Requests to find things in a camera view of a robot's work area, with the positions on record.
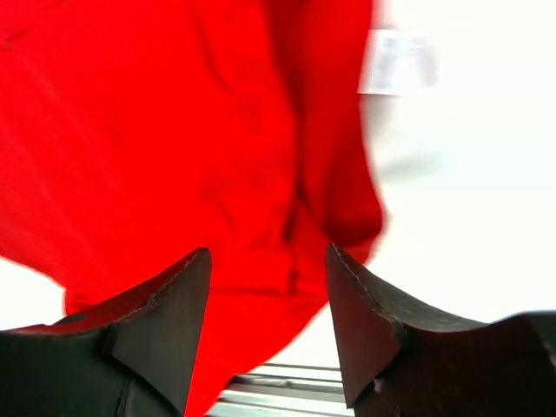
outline metal strip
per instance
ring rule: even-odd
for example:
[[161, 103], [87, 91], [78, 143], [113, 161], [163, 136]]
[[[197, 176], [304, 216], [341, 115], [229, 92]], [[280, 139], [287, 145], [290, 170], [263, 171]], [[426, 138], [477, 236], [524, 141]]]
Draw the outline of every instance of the metal strip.
[[340, 369], [265, 364], [239, 375], [209, 417], [352, 417]]

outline red dress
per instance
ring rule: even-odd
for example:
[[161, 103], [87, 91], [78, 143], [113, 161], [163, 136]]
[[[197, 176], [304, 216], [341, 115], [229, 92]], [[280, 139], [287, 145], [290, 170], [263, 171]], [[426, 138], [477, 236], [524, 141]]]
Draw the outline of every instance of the red dress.
[[0, 255], [72, 314], [209, 248], [188, 416], [326, 303], [329, 242], [364, 261], [381, 230], [357, 95], [371, 11], [3, 1]]

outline red fabric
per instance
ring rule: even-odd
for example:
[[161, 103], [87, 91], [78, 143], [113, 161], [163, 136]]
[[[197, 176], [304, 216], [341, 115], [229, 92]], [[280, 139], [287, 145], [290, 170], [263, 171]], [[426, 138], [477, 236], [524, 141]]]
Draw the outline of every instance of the red fabric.
[[364, 261], [380, 232], [356, 94], [371, 3], [0, 4], [0, 255], [71, 314], [210, 248], [200, 416], [325, 304], [328, 243]]

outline white floor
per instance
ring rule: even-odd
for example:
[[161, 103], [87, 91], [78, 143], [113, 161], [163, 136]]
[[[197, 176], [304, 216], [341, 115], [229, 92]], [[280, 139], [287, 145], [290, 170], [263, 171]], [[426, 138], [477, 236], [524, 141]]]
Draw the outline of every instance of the white floor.
[[[390, 213], [369, 267], [477, 320], [556, 308], [556, 30], [548, 6], [394, 1], [398, 24], [436, 45], [440, 80], [395, 99], [386, 128], [369, 141]], [[51, 281], [0, 260], [0, 328], [53, 322], [61, 302]], [[329, 310], [274, 361], [337, 366]]]

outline clothing label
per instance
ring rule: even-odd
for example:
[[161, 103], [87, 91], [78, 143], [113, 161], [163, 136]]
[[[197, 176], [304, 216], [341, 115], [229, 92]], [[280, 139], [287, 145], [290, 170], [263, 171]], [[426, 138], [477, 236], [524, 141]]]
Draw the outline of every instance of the clothing label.
[[403, 30], [371, 30], [361, 94], [401, 96], [435, 84], [431, 45]]

